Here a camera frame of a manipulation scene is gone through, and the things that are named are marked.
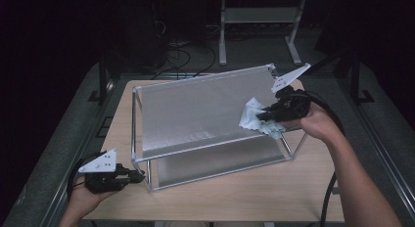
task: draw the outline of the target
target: metal bar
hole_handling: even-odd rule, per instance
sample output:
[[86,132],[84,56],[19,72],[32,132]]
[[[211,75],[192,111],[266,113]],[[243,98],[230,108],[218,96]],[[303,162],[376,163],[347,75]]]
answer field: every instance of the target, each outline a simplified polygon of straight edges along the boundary
[[300,140],[299,144],[297,145],[296,150],[294,151],[294,156],[295,156],[295,155],[299,152],[299,150],[301,149],[302,144],[304,144],[304,141],[305,141],[305,139],[307,138],[307,136],[308,136],[308,134],[307,134],[307,133],[304,133],[304,135],[302,136],[302,138],[301,138],[301,140]]
[[[341,80],[339,81],[340,81],[340,86],[343,87],[343,90],[346,93],[347,87],[346,87],[345,82]],[[353,99],[351,99],[351,97],[348,96],[348,94],[345,94],[345,95],[346,95],[346,98],[350,101],[350,103],[354,102]],[[403,176],[400,174],[398,168],[394,164],[391,156],[389,155],[387,149],[382,143],[382,140],[380,139],[378,133],[376,132],[376,129],[374,128],[372,123],[369,121],[368,116],[366,115],[365,111],[362,110],[360,107],[355,107],[353,109],[356,115],[358,116],[359,120],[362,122],[363,127],[368,132],[368,135],[375,147],[375,152],[379,158],[379,161],[381,162],[382,166],[385,168],[385,171],[387,172],[394,187],[396,188],[396,191],[398,192],[404,205],[408,209],[408,212],[410,216],[412,217],[412,220],[415,221],[415,196],[412,192],[411,187],[407,184]]]
[[293,152],[291,151],[290,146],[288,145],[287,140],[285,139],[283,134],[281,134],[281,141],[283,142],[283,145],[284,145],[285,149],[287,150],[288,154],[290,154],[290,156],[292,156]]
[[225,46],[225,0],[222,0],[220,11],[220,38],[219,38],[219,64],[226,66],[226,46]]

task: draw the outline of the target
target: black cord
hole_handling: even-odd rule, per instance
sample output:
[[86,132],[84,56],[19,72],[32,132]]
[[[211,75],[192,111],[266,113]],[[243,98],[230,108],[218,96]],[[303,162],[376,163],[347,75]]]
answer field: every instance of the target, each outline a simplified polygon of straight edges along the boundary
[[[332,111],[332,109],[329,108],[329,106],[325,102],[312,96],[312,94],[315,94],[315,93],[304,91],[304,94],[311,99],[311,102],[317,104],[319,107],[324,109],[326,113],[329,115],[329,117],[336,123],[336,125],[339,127],[342,133],[345,134],[342,122],[340,121],[339,117]],[[324,202],[323,202],[323,207],[321,210],[321,217],[320,217],[321,227],[324,227],[326,225],[327,207],[329,205],[330,195],[333,191],[336,180],[337,180],[337,177],[336,177],[336,171],[335,171],[333,172],[332,179],[330,180],[329,186],[327,187],[326,195],[324,197]]]
[[68,179],[68,184],[67,184],[67,196],[68,196],[68,200],[70,200],[70,196],[71,196],[71,194],[72,194],[72,190],[73,190],[73,187],[75,187],[75,186],[77,186],[77,185],[80,185],[80,184],[75,184],[75,185],[73,185],[73,182],[74,182],[74,179],[75,179],[75,176],[76,176],[76,173],[77,173],[77,171],[78,171],[78,169],[82,166],[82,164],[87,160],[87,159],[90,159],[90,158],[92,158],[92,157],[99,157],[99,156],[101,156],[101,155],[103,155],[105,152],[103,152],[103,153],[100,153],[100,152],[98,152],[98,153],[93,153],[93,154],[90,154],[90,155],[88,155],[88,156],[86,156],[85,158],[83,158],[83,159],[80,159],[77,163],[76,163],[76,165],[72,168],[72,170],[71,170],[71,172],[70,172],[70,175],[69,175],[69,179]]
[[213,60],[211,61],[211,63],[210,63],[210,65],[207,67],[207,68],[204,68],[204,69],[202,69],[202,70],[199,70],[199,71],[197,71],[194,75],[193,75],[193,77],[196,77],[196,76],[198,76],[199,74],[201,74],[202,72],[204,72],[204,71],[206,71],[206,70],[208,70],[208,69],[210,69],[212,66],[213,66],[213,64],[216,62],[216,54],[214,53],[214,50],[213,49],[211,49],[210,47],[208,47],[208,46],[205,46],[207,49],[209,49],[212,53],[213,53]]
[[323,207],[321,210],[321,217],[320,217],[320,226],[326,226],[326,215],[327,215],[327,207],[329,206],[330,195],[332,194],[333,187],[335,186],[337,177],[336,172],[333,172],[332,179],[330,180],[329,186],[327,187],[326,195],[324,196]]
[[[184,53],[184,54],[187,55],[188,59],[186,60],[186,62],[184,64],[182,64],[182,65],[180,65],[180,66],[177,67],[175,65],[175,63],[173,63],[171,60],[169,60],[167,58],[166,60],[167,60],[168,64],[171,66],[171,68],[167,68],[165,70],[162,70],[162,71],[156,73],[156,75],[153,76],[150,80],[155,80],[157,77],[159,77],[163,73],[169,72],[171,70],[176,70],[177,71],[177,75],[178,75],[178,72],[179,71],[182,71],[182,72],[184,72],[187,75],[187,72],[184,71],[182,68],[190,63],[190,60],[191,60],[190,54],[188,52],[184,51],[184,50],[181,50],[181,49],[170,49],[170,51],[177,51],[178,53]],[[170,57],[173,58],[173,59],[175,59],[175,60],[179,60],[180,59],[180,56],[178,56],[178,58],[175,58],[175,57],[172,57],[172,56],[170,56]]]

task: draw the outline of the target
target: white cloth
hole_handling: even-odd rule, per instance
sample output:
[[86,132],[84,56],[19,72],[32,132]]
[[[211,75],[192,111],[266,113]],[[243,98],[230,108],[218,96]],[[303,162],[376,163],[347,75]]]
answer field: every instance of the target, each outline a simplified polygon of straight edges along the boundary
[[258,130],[259,132],[269,135],[274,139],[280,139],[282,137],[281,133],[286,130],[283,124],[274,120],[259,120],[256,117],[257,114],[265,112],[262,110],[264,108],[265,106],[256,98],[250,99],[242,112],[239,126],[249,130]]

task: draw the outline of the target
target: metal frame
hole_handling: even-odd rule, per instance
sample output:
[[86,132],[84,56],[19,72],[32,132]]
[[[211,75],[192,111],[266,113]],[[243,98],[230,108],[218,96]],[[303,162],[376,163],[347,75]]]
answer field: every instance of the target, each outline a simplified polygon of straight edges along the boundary
[[[282,136],[282,138],[280,139],[282,147],[279,147],[278,150],[280,150],[280,152],[282,153],[282,156],[279,158],[275,158],[273,160],[264,160],[264,161],[260,161],[257,162],[255,164],[250,164],[247,166],[241,165],[240,167],[237,168],[232,168],[229,170],[226,170],[227,168],[225,168],[224,170],[220,170],[218,173],[216,174],[209,174],[209,175],[201,175],[198,176],[196,178],[192,178],[189,180],[185,180],[185,181],[174,181],[175,183],[172,184],[166,184],[166,185],[160,185],[159,183],[155,183],[157,182],[154,181],[153,176],[156,175],[155,177],[157,177],[159,175],[159,173],[156,170],[152,170],[152,160],[157,160],[156,162],[162,162],[163,159],[166,159],[170,156],[174,156],[174,155],[185,155],[186,153],[189,153],[189,151],[183,151],[183,152],[177,152],[177,154],[174,153],[169,153],[169,154],[163,154],[163,155],[159,155],[159,156],[155,156],[155,157],[148,157],[148,158],[143,158],[141,157],[139,154],[141,153],[140,151],[137,151],[137,141],[136,141],[136,135],[137,135],[137,128],[136,128],[136,121],[137,121],[137,112],[138,111],[142,111],[142,101],[140,99],[140,95],[139,92],[143,90],[145,86],[136,86],[133,88],[132,91],[132,125],[131,125],[131,162],[133,164],[133,166],[138,170],[141,171],[141,168],[145,168],[146,169],[146,181],[147,181],[147,187],[150,191],[155,191],[155,190],[159,190],[159,189],[163,189],[163,188],[167,188],[167,187],[171,187],[171,186],[176,186],[176,185],[180,185],[180,184],[185,184],[185,183],[189,183],[189,182],[194,182],[194,181],[198,181],[198,180],[202,180],[202,179],[207,179],[210,177],[214,177],[214,176],[219,176],[219,175],[224,175],[224,174],[229,174],[229,173],[233,173],[233,172],[237,172],[237,171],[242,171],[242,170],[247,170],[247,169],[251,169],[254,167],[259,167],[259,166],[264,166],[264,165],[268,165],[268,164],[272,164],[272,163],[276,163],[276,162],[281,162],[281,161],[287,161],[287,160],[292,160],[296,157],[297,152],[300,150],[307,134],[304,133],[304,135],[300,138],[299,143],[297,144],[297,146],[295,148],[290,148],[289,143],[287,142],[286,138],[284,137],[284,135]],[[289,131],[293,131],[293,130],[297,130],[298,128],[292,128]],[[264,137],[264,135],[261,134],[257,134],[254,136],[254,138],[260,138],[260,137]],[[252,140],[254,139],[252,137],[246,138],[247,140]]]
[[226,8],[226,0],[221,1],[219,64],[226,66],[225,26],[228,23],[292,23],[293,29],[285,37],[295,65],[301,65],[301,59],[294,45],[299,29],[302,11],[306,0],[300,0],[297,7],[281,8]]

